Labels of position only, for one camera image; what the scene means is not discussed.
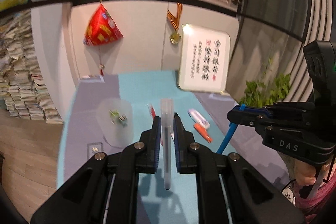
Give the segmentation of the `right hand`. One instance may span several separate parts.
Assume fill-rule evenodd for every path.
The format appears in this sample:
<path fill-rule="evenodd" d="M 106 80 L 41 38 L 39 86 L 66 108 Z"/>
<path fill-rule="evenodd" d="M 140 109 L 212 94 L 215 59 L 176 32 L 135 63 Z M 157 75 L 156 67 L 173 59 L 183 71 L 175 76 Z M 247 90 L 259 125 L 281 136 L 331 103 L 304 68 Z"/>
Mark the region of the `right hand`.
<path fill-rule="evenodd" d="M 321 167 L 320 173 L 324 175 L 324 179 L 327 179 L 331 161 L 329 160 L 325 165 Z M 316 169 L 314 166 L 309 165 L 303 161 L 295 160 L 294 164 L 294 178 L 300 186 L 314 185 L 316 182 Z"/>

